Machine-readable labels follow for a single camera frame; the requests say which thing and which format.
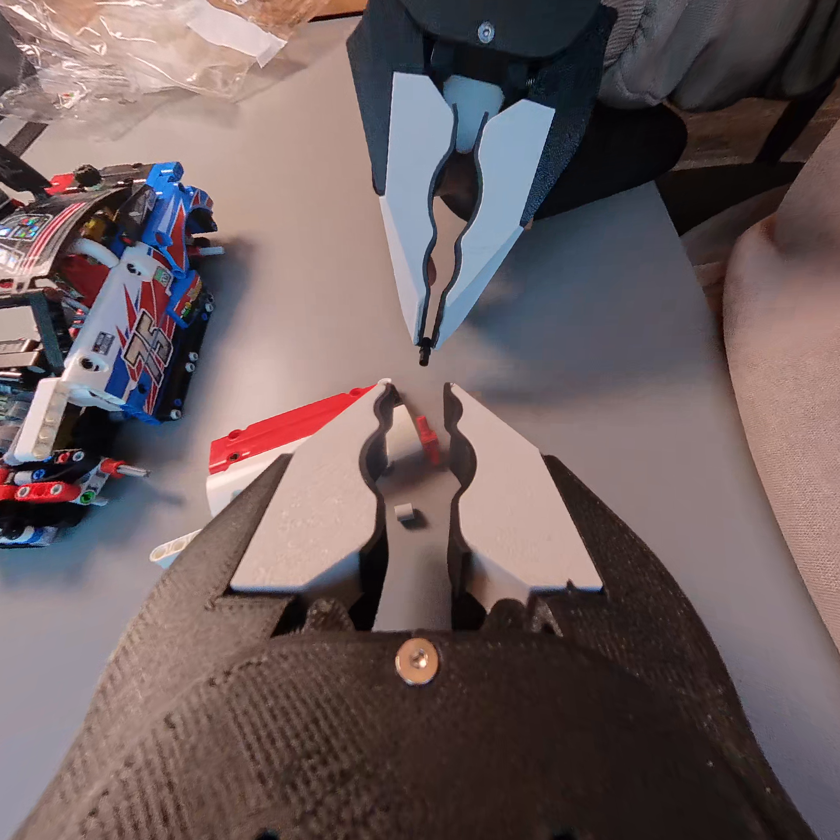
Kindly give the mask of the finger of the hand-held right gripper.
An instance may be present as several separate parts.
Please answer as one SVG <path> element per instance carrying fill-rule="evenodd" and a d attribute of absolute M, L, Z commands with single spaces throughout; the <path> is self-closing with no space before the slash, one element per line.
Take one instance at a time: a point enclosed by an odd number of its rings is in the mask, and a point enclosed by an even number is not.
<path fill-rule="evenodd" d="M 485 118 L 474 148 L 478 197 L 455 243 L 430 345 L 437 350 L 469 315 L 524 230 L 523 214 L 555 110 L 522 99 Z"/>
<path fill-rule="evenodd" d="M 416 347 L 425 341 L 431 291 L 427 262 L 437 240 L 434 189 L 455 147 L 455 132 L 456 109 L 431 78 L 393 74 L 380 205 L 397 296 Z"/>

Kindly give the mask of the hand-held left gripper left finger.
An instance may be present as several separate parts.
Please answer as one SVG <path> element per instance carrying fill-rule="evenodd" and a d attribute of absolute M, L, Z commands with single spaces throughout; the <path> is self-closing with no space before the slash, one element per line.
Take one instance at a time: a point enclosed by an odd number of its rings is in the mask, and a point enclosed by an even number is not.
<path fill-rule="evenodd" d="M 358 629 L 372 630 L 388 549 L 386 435 L 398 394 L 379 382 L 290 456 L 229 583 L 246 595 L 289 595 L 305 606 L 331 599 Z"/>

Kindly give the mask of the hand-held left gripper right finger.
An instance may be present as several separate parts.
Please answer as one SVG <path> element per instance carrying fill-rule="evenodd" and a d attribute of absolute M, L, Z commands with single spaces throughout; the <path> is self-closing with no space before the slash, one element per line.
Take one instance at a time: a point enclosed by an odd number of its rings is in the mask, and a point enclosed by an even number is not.
<path fill-rule="evenodd" d="M 534 595 L 601 592 L 602 577 L 539 448 L 460 385 L 444 385 L 451 502 L 448 570 L 455 597 L 486 612 Z"/>

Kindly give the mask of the white and red lego assembly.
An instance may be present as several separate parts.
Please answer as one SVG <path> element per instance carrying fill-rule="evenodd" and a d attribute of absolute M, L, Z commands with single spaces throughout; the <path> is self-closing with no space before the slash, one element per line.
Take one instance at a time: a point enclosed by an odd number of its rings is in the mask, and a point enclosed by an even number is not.
<path fill-rule="evenodd" d="M 215 439 L 209 449 L 206 499 L 212 516 L 255 480 L 280 455 L 291 455 L 310 436 L 357 402 L 371 386 L 355 387 L 235 429 Z M 385 436 L 386 467 L 423 453 L 416 418 L 400 396 L 395 398 L 392 427 Z"/>

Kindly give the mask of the blue white lego race car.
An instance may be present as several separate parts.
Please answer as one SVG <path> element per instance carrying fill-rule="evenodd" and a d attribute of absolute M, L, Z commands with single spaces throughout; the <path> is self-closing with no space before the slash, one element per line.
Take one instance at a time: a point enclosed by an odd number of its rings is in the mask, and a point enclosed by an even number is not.
<path fill-rule="evenodd" d="M 182 418 L 215 305 L 214 201 L 178 161 L 47 179 L 2 147 L 1 547 L 43 548 L 150 472 L 113 457 L 118 420 Z"/>

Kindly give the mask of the person's right hand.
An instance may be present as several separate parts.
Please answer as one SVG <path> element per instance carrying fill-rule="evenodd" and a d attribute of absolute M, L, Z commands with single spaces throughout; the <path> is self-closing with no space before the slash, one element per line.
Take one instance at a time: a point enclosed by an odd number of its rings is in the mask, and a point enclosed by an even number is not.
<path fill-rule="evenodd" d="M 474 156 L 452 153 L 438 175 L 434 194 L 441 198 L 454 215 L 469 221 L 480 194 Z"/>

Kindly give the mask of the clear plastic bag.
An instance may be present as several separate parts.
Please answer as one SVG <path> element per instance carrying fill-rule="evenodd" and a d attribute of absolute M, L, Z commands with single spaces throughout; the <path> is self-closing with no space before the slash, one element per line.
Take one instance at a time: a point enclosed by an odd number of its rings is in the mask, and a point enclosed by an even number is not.
<path fill-rule="evenodd" d="M 233 100 L 303 25 L 365 5 L 2 1 L 2 118 L 126 121 L 171 91 Z"/>

